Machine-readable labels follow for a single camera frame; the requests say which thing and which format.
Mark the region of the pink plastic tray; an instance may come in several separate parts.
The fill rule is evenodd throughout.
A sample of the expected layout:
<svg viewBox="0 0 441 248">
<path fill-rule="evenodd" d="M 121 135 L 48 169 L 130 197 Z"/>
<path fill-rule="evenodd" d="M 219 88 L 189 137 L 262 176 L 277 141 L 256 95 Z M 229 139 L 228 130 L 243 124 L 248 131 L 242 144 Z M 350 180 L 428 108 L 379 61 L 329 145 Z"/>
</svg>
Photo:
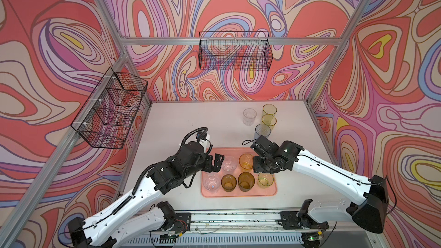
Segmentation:
<svg viewBox="0 0 441 248">
<path fill-rule="evenodd" d="M 252 156 L 255 156 L 255 152 L 250 149 L 250 148 L 246 148 L 246 147 L 236 147 L 236 148 L 215 148 L 212 151 L 213 153 L 217 153 L 219 155 L 224 155 L 226 156 L 230 156 L 230 157 L 234 157 L 237 160 L 237 168 L 234 172 L 225 172 L 222 169 L 220 169 L 220 171 L 217 173 L 218 176 L 220 177 L 220 179 L 222 179 L 222 177 L 224 175 L 230 174 L 230 175 L 234 175 L 238 181 L 238 177 L 242 172 L 245 172 L 241 169 L 240 165 L 239 165 L 239 158 L 241 155 L 243 155 L 244 153 L 249 153 Z M 274 180 L 274 184 L 272 186 L 270 186 L 269 188 L 260 188 L 258 186 L 258 174 L 259 173 L 254 173 L 253 171 L 249 172 L 251 173 L 254 177 L 255 177 L 255 185 L 254 187 L 248 191 L 248 192 L 242 192 L 239 188 L 239 184 L 237 183 L 236 188 L 232 191 L 232 192 L 226 192 L 223 190 L 222 185 L 220 185 L 220 188 L 217 192 L 215 193 L 210 193 L 209 191 L 205 190 L 203 187 L 203 179 L 205 177 L 205 175 L 207 174 L 207 172 L 203 172 L 202 173 L 202 182 L 201 182 L 201 193 L 204 197 L 207 198 L 215 198 L 215 197 L 246 197 L 246 196 L 274 196 L 277 193 L 277 184 L 276 184 L 276 180 Z"/>
</svg>

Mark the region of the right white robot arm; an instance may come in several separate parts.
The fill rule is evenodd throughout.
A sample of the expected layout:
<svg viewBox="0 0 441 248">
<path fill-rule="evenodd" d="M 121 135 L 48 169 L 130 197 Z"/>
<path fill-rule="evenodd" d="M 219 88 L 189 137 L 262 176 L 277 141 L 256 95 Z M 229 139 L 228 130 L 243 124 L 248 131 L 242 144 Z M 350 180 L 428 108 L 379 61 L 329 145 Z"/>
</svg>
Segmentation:
<svg viewBox="0 0 441 248">
<path fill-rule="evenodd" d="M 368 178 L 352 173 L 321 159 L 292 141 L 284 141 L 278 145 L 261 135 L 248 143 L 256 153 L 253 157 L 254 173 L 294 171 L 343 195 L 343 199 L 337 202 L 305 200 L 306 208 L 298 213 L 299 219 L 315 223 L 352 221 L 368 232 L 384 232 L 389 206 L 387 177 L 374 175 Z"/>
</svg>

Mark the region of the olive glass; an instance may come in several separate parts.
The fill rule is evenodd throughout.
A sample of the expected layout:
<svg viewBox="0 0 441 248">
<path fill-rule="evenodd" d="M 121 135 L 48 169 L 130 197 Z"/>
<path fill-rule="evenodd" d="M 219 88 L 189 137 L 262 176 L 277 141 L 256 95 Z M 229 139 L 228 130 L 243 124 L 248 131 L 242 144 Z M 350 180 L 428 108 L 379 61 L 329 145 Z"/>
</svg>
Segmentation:
<svg viewBox="0 0 441 248">
<path fill-rule="evenodd" d="M 255 177 L 249 172 L 242 172 L 238 177 L 238 184 L 242 192 L 248 192 L 255 185 Z"/>
</svg>

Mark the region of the amber glass row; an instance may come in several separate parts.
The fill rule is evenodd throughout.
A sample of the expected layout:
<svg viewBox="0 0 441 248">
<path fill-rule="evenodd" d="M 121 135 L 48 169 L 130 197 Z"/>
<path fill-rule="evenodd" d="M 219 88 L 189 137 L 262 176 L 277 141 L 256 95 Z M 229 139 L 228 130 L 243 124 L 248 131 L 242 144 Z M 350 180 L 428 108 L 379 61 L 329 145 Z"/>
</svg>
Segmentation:
<svg viewBox="0 0 441 248">
<path fill-rule="evenodd" d="M 253 156 L 249 153 L 244 153 L 239 158 L 239 165 L 245 172 L 251 172 L 253 170 Z"/>
</svg>

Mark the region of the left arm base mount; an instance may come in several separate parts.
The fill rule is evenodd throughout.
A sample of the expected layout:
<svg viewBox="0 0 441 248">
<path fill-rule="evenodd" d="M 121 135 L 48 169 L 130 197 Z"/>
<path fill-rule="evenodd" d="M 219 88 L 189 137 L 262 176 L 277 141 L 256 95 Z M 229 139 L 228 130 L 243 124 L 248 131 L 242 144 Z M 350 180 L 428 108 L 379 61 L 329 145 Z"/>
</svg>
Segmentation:
<svg viewBox="0 0 441 248">
<path fill-rule="evenodd" d="M 167 218 L 161 228 L 153 232 L 174 232 L 175 234 L 185 233 L 191 227 L 191 213 L 177 212 L 174 217 Z"/>
</svg>

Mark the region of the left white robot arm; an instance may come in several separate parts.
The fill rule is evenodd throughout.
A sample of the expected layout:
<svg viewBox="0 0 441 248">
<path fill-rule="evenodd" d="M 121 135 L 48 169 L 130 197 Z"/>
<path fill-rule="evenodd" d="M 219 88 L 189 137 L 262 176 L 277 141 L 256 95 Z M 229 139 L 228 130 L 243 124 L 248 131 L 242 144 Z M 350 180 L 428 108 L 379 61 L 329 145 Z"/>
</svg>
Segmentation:
<svg viewBox="0 0 441 248">
<path fill-rule="evenodd" d="M 146 231 L 173 227 L 176 214 L 168 202 L 155 201 L 198 172 L 219 172 L 224 155 L 191 141 L 164 161 L 148 166 L 134 187 L 116 202 L 86 219 L 68 223 L 75 248 L 119 248 Z"/>
</svg>

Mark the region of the light green glass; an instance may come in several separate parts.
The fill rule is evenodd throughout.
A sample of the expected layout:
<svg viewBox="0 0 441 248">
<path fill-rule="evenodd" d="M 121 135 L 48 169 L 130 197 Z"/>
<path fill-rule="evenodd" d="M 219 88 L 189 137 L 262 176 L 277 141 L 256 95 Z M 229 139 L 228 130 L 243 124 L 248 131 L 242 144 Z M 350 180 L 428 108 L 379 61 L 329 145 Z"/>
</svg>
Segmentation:
<svg viewBox="0 0 441 248">
<path fill-rule="evenodd" d="M 274 184 L 274 176 L 269 173 L 259 173 L 257 179 L 260 188 L 269 188 Z"/>
</svg>

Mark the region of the brown glass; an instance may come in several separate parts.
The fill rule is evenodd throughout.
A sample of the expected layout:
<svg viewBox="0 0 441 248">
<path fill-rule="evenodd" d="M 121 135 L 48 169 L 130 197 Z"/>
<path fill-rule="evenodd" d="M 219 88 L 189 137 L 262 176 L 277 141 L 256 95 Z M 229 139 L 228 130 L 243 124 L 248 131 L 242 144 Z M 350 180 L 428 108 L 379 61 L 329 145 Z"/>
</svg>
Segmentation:
<svg viewBox="0 0 441 248">
<path fill-rule="evenodd" d="M 224 191 L 232 192 L 237 186 L 237 179 L 234 175 L 224 175 L 221 179 L 221 185 Z"/>
</svg>

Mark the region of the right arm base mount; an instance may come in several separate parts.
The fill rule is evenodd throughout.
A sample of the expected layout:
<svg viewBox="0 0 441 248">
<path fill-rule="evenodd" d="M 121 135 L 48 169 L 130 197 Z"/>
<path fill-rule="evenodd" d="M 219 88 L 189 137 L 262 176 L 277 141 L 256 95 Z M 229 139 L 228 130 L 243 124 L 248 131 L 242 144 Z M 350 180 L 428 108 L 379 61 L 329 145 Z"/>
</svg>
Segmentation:
<svg viewBox="0 0 441 248">
<path fill-rule="evenodd" d="M 301 211 L 282 211 L 277 223 L 284 230 L 320 230 L 329 229 L 328 222 L 318 223 L 314 221 L 307 213 Z"/>
</svg>

